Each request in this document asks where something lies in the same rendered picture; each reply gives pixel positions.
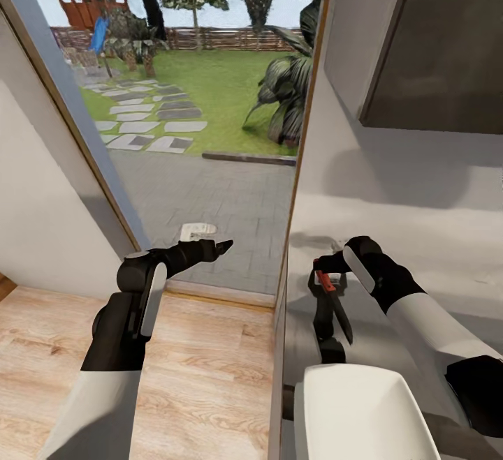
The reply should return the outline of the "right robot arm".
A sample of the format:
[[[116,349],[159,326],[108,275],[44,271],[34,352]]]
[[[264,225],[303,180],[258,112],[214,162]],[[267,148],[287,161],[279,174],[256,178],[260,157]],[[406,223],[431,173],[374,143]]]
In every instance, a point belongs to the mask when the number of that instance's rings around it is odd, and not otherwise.
[[[465,329],[368,236],[332,239],[322,273],[353,272],[376,299],[444,412],[503,458],[503,356]]]

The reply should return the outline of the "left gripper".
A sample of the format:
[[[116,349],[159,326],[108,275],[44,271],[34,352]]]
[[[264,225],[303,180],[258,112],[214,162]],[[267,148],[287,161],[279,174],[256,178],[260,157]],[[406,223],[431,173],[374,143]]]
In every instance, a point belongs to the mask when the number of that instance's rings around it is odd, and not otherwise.
[[[175,247],[181,250],[184,255],[184,269],[188,269],[201,261],[214,262],[219,255],[225,254],[232,245],[233,240],[219,242],[215,247],[214,240],[200,239],[200,241],[179,241]]]

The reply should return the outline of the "parer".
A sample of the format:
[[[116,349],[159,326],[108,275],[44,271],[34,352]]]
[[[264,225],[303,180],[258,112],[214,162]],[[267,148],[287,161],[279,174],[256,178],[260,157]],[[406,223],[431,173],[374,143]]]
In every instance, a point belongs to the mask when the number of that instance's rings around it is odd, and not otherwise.
[[[324,284],[324,288],[326,289],[326,292],[328,293],[328,295],[331,298],[333,306],[335,307],[336,313],[342,323],[342,326],[345,329],[346,334],[349,337],[349,340],[351,341],[351,343],[353,343],[353,334],[352,334],[351,324],[347,318],[347,315],[343,309],[342,304],[340,303],[339,297],[337,296],[337,293],[335,292],[336,288],[330,282],[330,277],[328,274],[322,273],[321,270],[317,270],[317,272],[321,278],[321,281]]]

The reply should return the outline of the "bowl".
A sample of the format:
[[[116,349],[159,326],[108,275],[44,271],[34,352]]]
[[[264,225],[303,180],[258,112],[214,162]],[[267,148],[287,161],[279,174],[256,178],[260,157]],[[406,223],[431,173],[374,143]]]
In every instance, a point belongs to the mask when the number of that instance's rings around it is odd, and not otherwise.
[[[304,372],[308,460],[441,460],[397,371],[315,364]]]

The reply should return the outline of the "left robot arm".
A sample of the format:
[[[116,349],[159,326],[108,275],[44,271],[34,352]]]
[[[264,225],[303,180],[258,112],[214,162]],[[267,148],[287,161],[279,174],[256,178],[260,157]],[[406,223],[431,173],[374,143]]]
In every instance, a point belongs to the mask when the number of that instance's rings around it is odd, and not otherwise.
[[[38,460],[129,460],[145,344],[151,340],[165,281],[233,245],[213,223],[184,223],[178,244],[124,258],[115,292],[95,316],[92,343]]]

